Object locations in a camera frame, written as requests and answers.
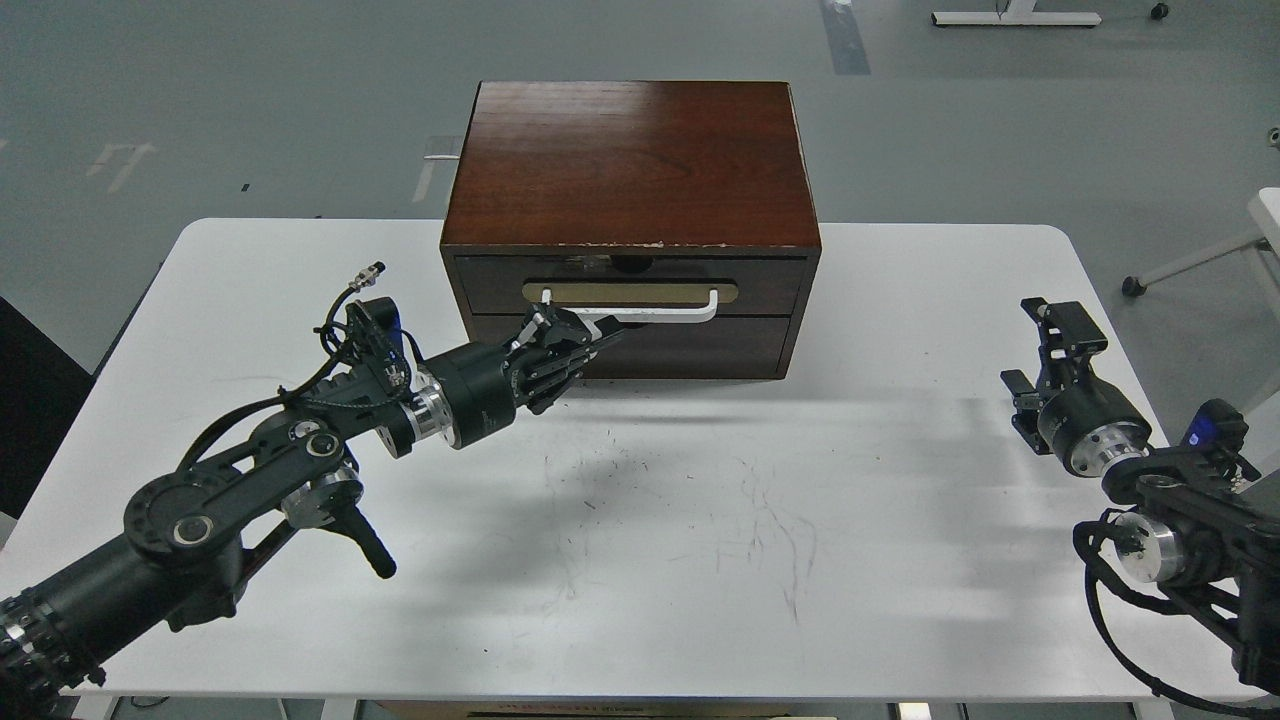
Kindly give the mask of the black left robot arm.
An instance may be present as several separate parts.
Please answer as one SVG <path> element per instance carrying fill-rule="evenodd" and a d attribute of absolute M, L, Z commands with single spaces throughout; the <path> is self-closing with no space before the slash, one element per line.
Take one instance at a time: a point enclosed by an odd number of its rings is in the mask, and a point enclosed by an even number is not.
<path fill-rule="evenodd" d="M 544 413 L 623 334 L 605 314 L 530 305 L 498 345 L 425 357 L 388 297 L 358 301 L 384 265 L 361 270 L 316 329 L 326 361 L 293 389 L 211 423 L 174 471 L 137 489 L 123 530 L 3 601 L 3 716 L 40 719 L 61 691 L 102 684 L 102 664 L 165 623 L 232 618 L 250 579 L 298 532 L 352 539 L 380 578 L 397 565 L 358 510 L 349 442 L 375 432 L 393 457 L 421 439 L 463 448 Z"/>

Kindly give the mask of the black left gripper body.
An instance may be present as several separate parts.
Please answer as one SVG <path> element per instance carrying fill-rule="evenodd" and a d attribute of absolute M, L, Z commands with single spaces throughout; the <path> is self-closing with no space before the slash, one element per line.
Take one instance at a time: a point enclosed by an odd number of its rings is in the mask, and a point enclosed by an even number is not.
<path fill-rule="evenodd" d="M 515 421 L 520 402 L 506 361 L 502 346 L 479 342 L 425 360 L 425 373 L 447 407 L 445 439 L 452 448 L 465 448 Z"/>

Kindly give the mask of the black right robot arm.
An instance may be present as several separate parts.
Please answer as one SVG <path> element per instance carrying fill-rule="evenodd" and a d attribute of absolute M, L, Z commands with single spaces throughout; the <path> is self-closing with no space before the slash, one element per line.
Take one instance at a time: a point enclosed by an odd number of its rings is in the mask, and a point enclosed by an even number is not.
<path fill-rule="evenodd" d="M 1076 301 L 1024 299 L 1036 323 L 1039 374 L 1005 370 L 1012 428 L 1074 477 L 1097 478 L 1110 507 L 1071 533 L 1100 638 L 1152 694 L 1201 711 L 1275 719 L 1276 708 L 1202 698 L 1143 670 L 1117 646 L 1100 588 L 1162 616 L 1199 623 L 1231 652 L 1236 679 L 1277 693 L 1277 511 L 1245 497 L 1260 471 L 1243 456 L 1248 424 L 1221 398 L 1204 402 L 1178 445 L 1152 445 L 1152 425 L 1092 360 L 1108 345 Z"/>

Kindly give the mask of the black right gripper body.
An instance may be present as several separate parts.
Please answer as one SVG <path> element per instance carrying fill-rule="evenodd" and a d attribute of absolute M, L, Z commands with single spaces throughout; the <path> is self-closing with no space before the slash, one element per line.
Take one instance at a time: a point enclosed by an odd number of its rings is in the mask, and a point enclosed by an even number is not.
<path fill-rule="evenodd" d="M 1148 454 L 1152 428 L 1116 386 L 1093 378 L 1037 395 L 1032 447 L 1074 477 L 1100 478 L 1115 462 Z"/>

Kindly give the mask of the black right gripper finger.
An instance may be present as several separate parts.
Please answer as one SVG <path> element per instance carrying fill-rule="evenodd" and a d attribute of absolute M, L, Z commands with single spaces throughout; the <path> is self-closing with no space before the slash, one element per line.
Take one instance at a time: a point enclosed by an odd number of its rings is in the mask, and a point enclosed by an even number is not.
<path fill-rule="evenodd" d="M 1065 391 L 1092 382 L 1092 359 L 1108 347 L 1108 338 L 1083 305 L 1030 297 L 1023 299 L 1020 307 L 1036 323 L 1039 334 L 1036 389 Z"/>
<path fill-rule="evenodd" d="M 1039 374 L 1036 383 L 1032 383 L 1020 369 L 1004 370 L 1000 373 L 1000 379 L 1011 395 L 1012 415 L 1010 421 L 1015 432 L 1034 454 L 1052 455 L 1050 442 L 1039 432 L 1041 413 L 1047 402 L 1050 387 L 1044 373 Z"/>

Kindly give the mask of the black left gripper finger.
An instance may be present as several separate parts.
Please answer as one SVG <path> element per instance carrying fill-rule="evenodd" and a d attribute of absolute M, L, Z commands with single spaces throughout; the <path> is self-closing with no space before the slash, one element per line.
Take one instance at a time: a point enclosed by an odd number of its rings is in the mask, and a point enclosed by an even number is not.
<path fill-rule="evenodd" d="M 506 360 L 536 361 L 556 352 L 588 347 L 602 331 L 577 313 L 562 307 L 530 307 L 518 331 L 506 341 Z"/>
<path fill-rule="evenodd" d="M 625 328 L 548 331 L 520 355 L 520 406 L 539 415 L 582 375 L 600 350 L 618 342 Z"/>

